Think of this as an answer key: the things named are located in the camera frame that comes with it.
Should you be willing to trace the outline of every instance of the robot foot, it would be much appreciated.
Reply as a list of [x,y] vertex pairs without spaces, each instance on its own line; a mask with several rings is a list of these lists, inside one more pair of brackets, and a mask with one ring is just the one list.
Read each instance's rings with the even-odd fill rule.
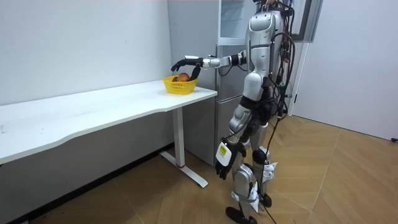
[[225,214],[237,224],[257,224],[256,219],[250,217],[249,220],[246,220],[244,218],[243,212],[233,207],[227,207],[225,209]]
[[262,198],[260,199],[260,202],[266,208],[270,208],[272,206],[272,199],[267,194],[264,194],[264,196],[262,196]]

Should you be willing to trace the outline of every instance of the humanoid robot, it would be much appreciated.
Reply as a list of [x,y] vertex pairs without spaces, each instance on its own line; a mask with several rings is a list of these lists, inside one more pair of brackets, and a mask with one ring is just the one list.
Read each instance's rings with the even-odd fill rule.
[[[215,165],[216,173],[222,179],[232,170],[234,190],[231,195],[238,201],[239,209],[228,207],[226,214],[239,224],[257,223],[251,216],[251,207],[257,211],[259,202],[265,207],[272,205],[267,195],[267,183],[274,176],[275,164],[271,164],[268,150],[271,140],[267,148],[262,143],[272,114],[275,112],[277,115],[272,136],[277,123],[283,119],[285,91],[295,53],[290,37],[294,19],[291,1],[287,4],[278,0],[254,2],[257,3],[257,12],[248,25],[246,50],[223,58],[185,56],[171,68],[178,71],[181,66],[195,66],[193,80],[198,77],[201,68],[232,68],[248,64],[243,97],[229,122],[229,135],[221,139]],[[250,145],[252,165],[243,161]]]

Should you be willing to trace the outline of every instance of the white table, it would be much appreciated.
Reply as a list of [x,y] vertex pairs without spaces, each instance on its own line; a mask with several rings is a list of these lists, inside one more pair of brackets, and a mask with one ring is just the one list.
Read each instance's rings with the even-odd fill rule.
[[167,93],[162,80],[0,106],[0,164],[149,114],[172,110],[175,155],[161,155],[200,186],[207,181],[185,167],[182,107],[216,96],[195,87],[188,95]]

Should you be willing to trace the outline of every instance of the sticker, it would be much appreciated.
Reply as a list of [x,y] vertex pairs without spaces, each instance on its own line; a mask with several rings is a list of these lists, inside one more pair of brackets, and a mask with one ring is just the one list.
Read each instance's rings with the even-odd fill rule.
[[224,146],[221,146],[221,147],[220,147],[220,152],[222,153],[222,155],[225,156],[225,154],[226,154],[226,149],[225,149]]

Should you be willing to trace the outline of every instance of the robot knee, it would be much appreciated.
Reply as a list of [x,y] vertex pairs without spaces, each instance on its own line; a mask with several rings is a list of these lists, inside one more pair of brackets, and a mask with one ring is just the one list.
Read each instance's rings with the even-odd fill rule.
[[253,154],[252,154],[252,157],[253,157],[253,161],[256,163],[256,164],[260,164],[260,165],[266,165],[267,164],[267,161],[268,161],[268,157],[269,157],[269,153],[268,153],[268,155],[264,152],[264,150],[262,150],[262,149],[256,149],[256,150],[254,150],[253,151]]

